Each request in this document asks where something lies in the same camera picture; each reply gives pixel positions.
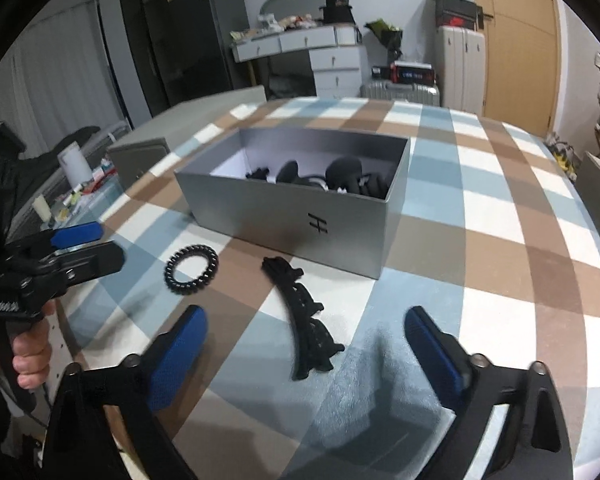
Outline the person's left hand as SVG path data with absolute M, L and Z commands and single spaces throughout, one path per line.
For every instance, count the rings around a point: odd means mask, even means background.
M 17 382 L 24 390 L 33 390 L 46 382 L 50 374 L 50 358 L 52 346 L 50 336 L 50 323 L 48 317 L 54 314 L 57 301 L 47 301 L 43 307 L 43 318 L 33 324 L 12 340 L 12 368 L 17 374 Z

